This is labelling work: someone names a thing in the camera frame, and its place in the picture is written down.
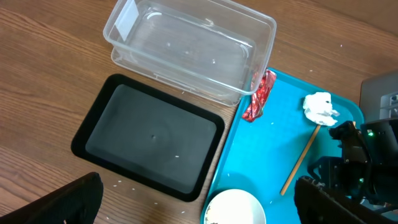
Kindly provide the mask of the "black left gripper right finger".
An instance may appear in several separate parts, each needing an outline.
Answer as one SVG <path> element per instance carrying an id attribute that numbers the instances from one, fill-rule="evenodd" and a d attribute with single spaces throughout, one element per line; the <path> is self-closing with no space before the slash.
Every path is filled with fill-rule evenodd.
<path id="1" fill-rule="evenodd" d="M 394 224 L 309 176 L 295 183 L 294 203 L 302 224 Z"/>

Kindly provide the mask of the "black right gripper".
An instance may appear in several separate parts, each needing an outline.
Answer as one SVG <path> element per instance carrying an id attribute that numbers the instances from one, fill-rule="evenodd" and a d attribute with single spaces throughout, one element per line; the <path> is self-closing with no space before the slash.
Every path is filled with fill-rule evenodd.
<path id="1" fill-rule="evenodd" d="M 328 130 L 339 141 L 340 157 L 323 156 L 307 168 L 310 177 L 352 199 L 362 199 L 369 188 L 372 160 L 354 121 Z"/>

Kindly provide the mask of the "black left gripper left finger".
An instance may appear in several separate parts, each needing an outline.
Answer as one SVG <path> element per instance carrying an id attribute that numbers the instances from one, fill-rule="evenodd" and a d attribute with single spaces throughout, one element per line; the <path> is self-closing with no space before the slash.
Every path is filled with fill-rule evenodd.
<path id="1" fill-rule="evenodd" d="M 1 217 L 1 224 L 92 224 L 103 198 L 97 172 L 90 172 L 42 198 Z"/>

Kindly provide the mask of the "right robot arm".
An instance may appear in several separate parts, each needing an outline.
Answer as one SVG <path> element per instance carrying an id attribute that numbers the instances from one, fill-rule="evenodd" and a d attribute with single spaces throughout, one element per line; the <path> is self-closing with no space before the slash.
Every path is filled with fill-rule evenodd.
<path id="1" fill-rule="evenodd" d="M 340 157 L 323 156 L 308 166 L 318 182 L 358 202 L 397 204 L 397 119 L 352 121 L 329 129 L 340 142 Z"/>

